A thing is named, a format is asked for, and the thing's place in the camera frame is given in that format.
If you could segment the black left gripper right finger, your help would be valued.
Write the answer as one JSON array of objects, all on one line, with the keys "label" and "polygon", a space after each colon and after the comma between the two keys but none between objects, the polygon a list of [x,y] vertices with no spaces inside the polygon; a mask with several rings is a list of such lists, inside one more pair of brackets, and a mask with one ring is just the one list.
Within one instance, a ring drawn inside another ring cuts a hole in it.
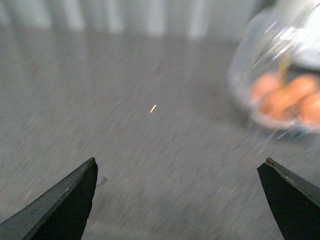
[{"label": "black left gripper right finger", "polygon": [[272,215],[285,240],[320,238],[320,188],[268,157],[257,168]]}]

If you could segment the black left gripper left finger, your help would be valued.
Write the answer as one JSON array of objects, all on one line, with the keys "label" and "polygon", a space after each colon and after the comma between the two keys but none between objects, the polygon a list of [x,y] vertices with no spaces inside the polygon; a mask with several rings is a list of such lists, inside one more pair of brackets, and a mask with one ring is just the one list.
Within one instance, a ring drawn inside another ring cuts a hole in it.
[{"label": "black left gripper left finger", "polygon": [[80,240],[92,209],[98,165],[91,157],[0,224],[2,240]]}]

